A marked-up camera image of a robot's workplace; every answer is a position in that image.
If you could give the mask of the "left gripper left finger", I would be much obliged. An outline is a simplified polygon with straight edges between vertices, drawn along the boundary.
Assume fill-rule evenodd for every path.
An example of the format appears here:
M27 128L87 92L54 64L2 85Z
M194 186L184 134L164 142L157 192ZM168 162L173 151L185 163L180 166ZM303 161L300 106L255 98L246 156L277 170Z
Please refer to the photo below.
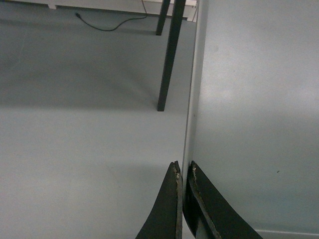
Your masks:
M182 175L177 161L170 163L153 208L136 238L182 238Z

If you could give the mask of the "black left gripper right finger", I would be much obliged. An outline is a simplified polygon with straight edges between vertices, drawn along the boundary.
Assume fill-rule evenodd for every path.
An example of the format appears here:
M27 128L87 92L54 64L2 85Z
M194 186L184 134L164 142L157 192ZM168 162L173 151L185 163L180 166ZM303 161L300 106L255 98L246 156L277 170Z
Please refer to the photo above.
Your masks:
M183 213L197 239L260 239L192 161L188 168Z

